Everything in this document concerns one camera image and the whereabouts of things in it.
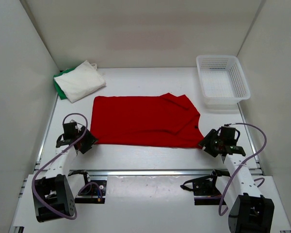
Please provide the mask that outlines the green polo shirt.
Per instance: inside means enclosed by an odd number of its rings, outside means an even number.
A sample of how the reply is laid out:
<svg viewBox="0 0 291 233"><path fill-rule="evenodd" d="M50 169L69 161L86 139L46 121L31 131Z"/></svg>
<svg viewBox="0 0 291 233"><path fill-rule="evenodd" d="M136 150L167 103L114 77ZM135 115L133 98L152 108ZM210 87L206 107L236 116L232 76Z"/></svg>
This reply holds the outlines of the green polo shirt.
<svg viewBox="0 0 291 233"><path fill-rule="evenodd" d="M58 94L58 96L59 96L59 98L60 98L61 100L65 100L65 99L67 99L67 97L66 97L65 93L63 92L63 90L62 90L62 89L59 87L59 85L56 83L55 78L56 78L56 77L59 77L59 76L62 76L62 75L64 75L64 74L67 74L67 73L73 71L74 69L75 69L75 68L70 68L70 69L62 70L59 74L56 74L56 75L53 76L53 84L54 84L54 87L55 87L55 89L56 89L56 91L57 91L57 94Z"/></svg>

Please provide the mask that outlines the red t shirt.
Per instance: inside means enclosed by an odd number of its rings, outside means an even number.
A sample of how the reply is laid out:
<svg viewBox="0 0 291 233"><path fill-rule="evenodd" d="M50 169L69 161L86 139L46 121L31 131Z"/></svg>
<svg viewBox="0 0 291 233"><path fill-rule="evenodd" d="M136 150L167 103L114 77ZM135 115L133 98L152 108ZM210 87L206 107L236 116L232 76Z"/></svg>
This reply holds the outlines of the red t shirt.
<svg viewBox="0 0 291 233"><path fill-rule="evenodd" d="M200 113L186 95L95 97L90 132L99 144L197 148Z"/></svg>

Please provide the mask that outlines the white t shirt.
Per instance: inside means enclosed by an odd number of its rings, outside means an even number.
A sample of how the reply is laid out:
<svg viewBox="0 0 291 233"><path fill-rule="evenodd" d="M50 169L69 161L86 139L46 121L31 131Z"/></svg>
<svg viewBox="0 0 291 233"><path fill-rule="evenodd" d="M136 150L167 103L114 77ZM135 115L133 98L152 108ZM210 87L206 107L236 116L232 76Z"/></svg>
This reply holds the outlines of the white t shirt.
<svg viewBox="0 0 291 233"><path fill-rule="evenodd" d="M75 103L98 89L106 86L106 81L97 71L97 65L87 60L74 70L54 78L71 103Z"/></svg>

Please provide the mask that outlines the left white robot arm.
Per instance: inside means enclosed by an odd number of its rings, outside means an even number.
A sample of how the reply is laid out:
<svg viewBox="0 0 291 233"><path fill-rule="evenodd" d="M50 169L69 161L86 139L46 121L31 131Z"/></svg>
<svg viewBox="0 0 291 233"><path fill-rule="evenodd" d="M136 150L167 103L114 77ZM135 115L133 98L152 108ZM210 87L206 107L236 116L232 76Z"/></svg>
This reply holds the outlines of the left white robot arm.
<svg viewBox="0 0 291 233"><path fill-rule="evenodd" d="M98 200L102 192L90 180L85 170L71 171L70 166L78 154L85 154L97 139L85 126L75 121L63 124L63 134L56 140L56 160L50 162L32 180L32 194L38 222L77 217L75 199L97 189Z"/></svg>

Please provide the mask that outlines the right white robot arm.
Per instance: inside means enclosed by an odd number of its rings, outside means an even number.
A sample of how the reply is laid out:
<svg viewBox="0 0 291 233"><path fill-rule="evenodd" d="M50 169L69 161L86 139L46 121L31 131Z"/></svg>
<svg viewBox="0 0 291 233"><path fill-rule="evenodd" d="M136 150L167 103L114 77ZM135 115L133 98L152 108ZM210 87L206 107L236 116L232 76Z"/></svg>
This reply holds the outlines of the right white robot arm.
<svg viewBox="0 0 291 233"><path fill-rule="evenodd" d="M234 123L210 130L198 145L212 157L221 156L225 170L214 169L210 175L185 181L180 187L193 192L195 205L218 204L218 214L228 214L231 233L269 233L275 205L256 184L265 179L252 177L247 163L255 155L246 156L237 145L240 135Z"/></svg>

